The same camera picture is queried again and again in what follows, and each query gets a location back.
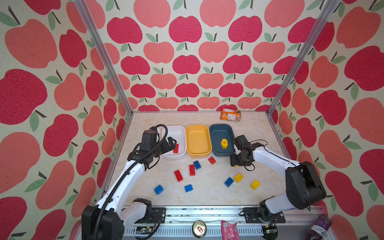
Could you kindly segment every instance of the plastic container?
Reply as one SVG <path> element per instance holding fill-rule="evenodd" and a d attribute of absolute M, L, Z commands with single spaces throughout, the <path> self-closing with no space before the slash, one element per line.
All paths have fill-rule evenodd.
<path fill-rule="evenodd" d="M 233 143 L 235 136 L 232 127 L 228 124 L 213 124 L 209 127 L 209 134 L 211 136 L 212 152 L 217 157 L 228 157 L 235 153 Z M 228 140 L 228 147 L 223 149 L 221 147 L 221 140 L 225 138 Z"/>
<path fill-rule="evenodd" d="M 180 159 L 185 156 L 185 153 L 187 152 L 187 144 L 186 144 L 186 136 L 185 136 L 185 128 L 183 126 L 167 126 L 168 128 L 168 137 L 172 137 L 177 141 L 177 144 L 179 145 L 179 153 L 173 153 L 173 151 L 169 151 L 164 153 L 162 156 L 166 159 Z M 163 128 L 161 132 L 161 137 L 164 136 L 166 133 L 165 128 Z"/>
<path fill-rule="evenodd" d="M 207 157 L 212 151 L 211 138 L 206 125 L 190 125 L 186 129 L 187 152 L 191 157 Z"/>

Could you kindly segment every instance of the patterned wall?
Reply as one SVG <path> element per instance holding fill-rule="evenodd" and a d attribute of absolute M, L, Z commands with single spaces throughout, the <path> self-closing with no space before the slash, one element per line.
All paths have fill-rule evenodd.
<path fill-rule="evenodd" d="M 97 1 L 106 9 L 99 33 L 120 52 L 121 61 L 112 61 L 134 111 L 223 106 L 265 111 L 323 5 L 313 0 Z M 319 51 L 329 43 L 318 43 Z M 304 64 L 298 78 L 307 75 Z"/>
<path fill-rule="evenodd" d="M 338 240 L 384 239 L 384 1 L 340 2 L 275 114 L 292 159 L 314 162 Z"/>
<path fill-rule="evenodd" d="M 73 2 L 1 1 L 0 22 L 0 240 L 71 240 L 126 113 Z"/>

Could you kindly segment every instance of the yellow toy brick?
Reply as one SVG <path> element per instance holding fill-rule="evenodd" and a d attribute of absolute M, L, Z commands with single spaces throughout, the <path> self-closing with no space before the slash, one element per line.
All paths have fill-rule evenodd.
<path fill-rule="evenodd" d="M 260 186 L 260 183 L 257 181 L 257 180 L 255 180 L 252 184 L 251 184 L 251 188 L 253 188 L 254 190 L 256 189 L 256 188 L 258 188 Z"/>
<path fill-rule="evenodd" d="M 241 175 L 240 173 L 237 174 L 236 177 L 235 177 L 235 181 L 236 181 L 237 183 L 239 183 L 239 181 L 241 181 L 242 179 L 243 179 L 243 175 Z"/>

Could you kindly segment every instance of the purple bottle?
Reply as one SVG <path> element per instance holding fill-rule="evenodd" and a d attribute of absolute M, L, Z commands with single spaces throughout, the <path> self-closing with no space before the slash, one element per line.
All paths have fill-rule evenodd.
<path fill-rule="evenodd" d="M 305 240 L 321 240 L 327 230 L 331 227 L 332 222 L 324 214 L 317 217 L 315 223 L 307 231 Z"/>

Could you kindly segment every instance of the red toy brick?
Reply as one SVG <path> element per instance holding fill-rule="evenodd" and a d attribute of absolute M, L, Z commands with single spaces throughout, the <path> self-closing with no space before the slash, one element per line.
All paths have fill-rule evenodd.
<path fill-rule="evenodd" d="M 183 181 L 183 177 L 181 176 L 181 173 L 179 170 L 175 171 L 175 176 L 176 176 L 178 182 Z"/>
<path fill-rule="evenodd" d="M 173 149 L 173 153 L 179 153 L 179 144 L 176 144 L 175 149 Z"/>
<path fill-rule="evenodd" d="M 208 161 L 213 165 L 215 164 L 216 160 L 213 157 L 210 157 Z"/>
<path fill-rule="evenodd" d="M 194 176 L 194 175 L 196 175 L 195 174 L 195 165 L 189 165 L 189 174 L 191 175 L 191 176 Z"/>

